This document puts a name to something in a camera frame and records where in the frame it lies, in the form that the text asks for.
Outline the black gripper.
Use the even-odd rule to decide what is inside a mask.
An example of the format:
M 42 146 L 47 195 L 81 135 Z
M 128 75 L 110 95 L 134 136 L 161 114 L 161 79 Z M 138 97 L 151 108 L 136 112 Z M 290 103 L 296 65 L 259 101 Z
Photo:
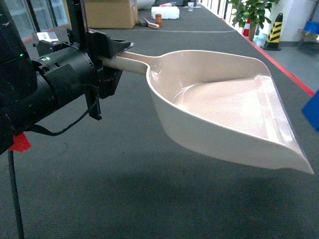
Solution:
M 88 55 L 94 64 L 100 98 L 105 99 L 115 94 L 123 71 L 103 65 L 100 56 L 114 58 L 134 46 L 134 42 L 110 39 L 105 33 L 89 31 L 87 33 Z

